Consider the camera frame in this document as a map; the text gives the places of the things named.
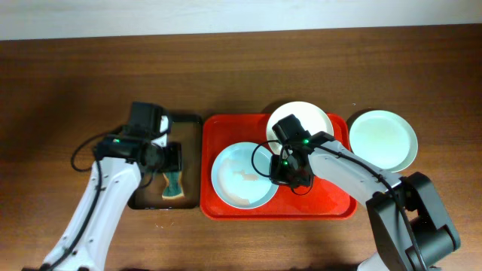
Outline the green yellow sponge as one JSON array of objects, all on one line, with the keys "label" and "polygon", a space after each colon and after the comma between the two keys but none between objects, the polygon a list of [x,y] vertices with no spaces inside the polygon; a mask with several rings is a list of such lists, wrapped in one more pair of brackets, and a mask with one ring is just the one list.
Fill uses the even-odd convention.
[{"label": "green yellow sponge", "polygon": [[164,200],[180,199],[185,196],[182,187],[182,172],[164,172],[163,177],[166,181],[166,187],[162,193]]}]

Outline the cream white plate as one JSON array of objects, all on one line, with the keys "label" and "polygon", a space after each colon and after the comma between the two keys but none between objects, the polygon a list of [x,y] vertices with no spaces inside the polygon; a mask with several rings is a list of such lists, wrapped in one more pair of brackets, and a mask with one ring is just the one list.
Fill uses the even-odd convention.
[{"label": "cream white plate", "polygon": [[281,119],[293,114],[299,121],[301,126],[309,132],[309,135],[303,135],[300,139],[294,139],[300,145],[307,145],[307,139],[318,132],[325,132],[334,136],[334,128],[328,115],[318,106],[309,102],[288,102],[278,107],[271,115],[267,122],[266,137],[269,141],[270,150],[279,155],[282,149],[280,143],[274,142],[277,140],[276,134],[273,131],[273,126]]}]

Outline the light blue plate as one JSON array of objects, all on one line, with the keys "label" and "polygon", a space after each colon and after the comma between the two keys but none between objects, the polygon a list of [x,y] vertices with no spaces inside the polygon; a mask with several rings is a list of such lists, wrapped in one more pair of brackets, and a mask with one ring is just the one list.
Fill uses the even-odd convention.
[{"label": "light blue plate", "polygon": [[272,156],[268,149],[253,142],[226,147],[211,169],[217,196],[236,209],[256,209],[267,204],[278,191],[267,177]]}]

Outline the mint green plate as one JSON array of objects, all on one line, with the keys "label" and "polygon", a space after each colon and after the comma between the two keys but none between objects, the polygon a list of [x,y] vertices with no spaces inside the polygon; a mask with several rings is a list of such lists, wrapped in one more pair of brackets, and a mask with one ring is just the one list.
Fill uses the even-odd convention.
[{"label": "mint green plate", "polygon": [[409,167],[418,153],[418,139],[413,127],[399,115],[384,110],[360,114],[349,129],[352,152],[390,172]]}]

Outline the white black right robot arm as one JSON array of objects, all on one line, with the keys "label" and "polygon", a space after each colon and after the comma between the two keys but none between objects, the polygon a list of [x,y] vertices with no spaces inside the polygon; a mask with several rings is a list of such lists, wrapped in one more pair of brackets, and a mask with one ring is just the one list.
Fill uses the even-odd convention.
[{"label": "white black right robot arm", "polygon": [[359,270],[435,270],[461,246],[461,239],[431,179],[381,169],[348,151],[326,132],[311,134],[290,114],[269,127],[281,146],[271,158],[272,183],[309,187],[331,182],[368,212],[376,244]]}]

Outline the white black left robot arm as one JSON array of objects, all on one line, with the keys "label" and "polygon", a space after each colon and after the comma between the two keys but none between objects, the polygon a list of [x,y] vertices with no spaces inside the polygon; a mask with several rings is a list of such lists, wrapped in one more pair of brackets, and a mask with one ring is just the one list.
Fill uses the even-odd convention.
[{"label": "white black left robot arm", "polygon": [[118,222],[142,179],[182,168],[181,145],[168,142],[172,117],[163,107],[134,102],[129,120],[92,136],[93,165],[65,232],[44,259],[42,270],[102,270]]}]

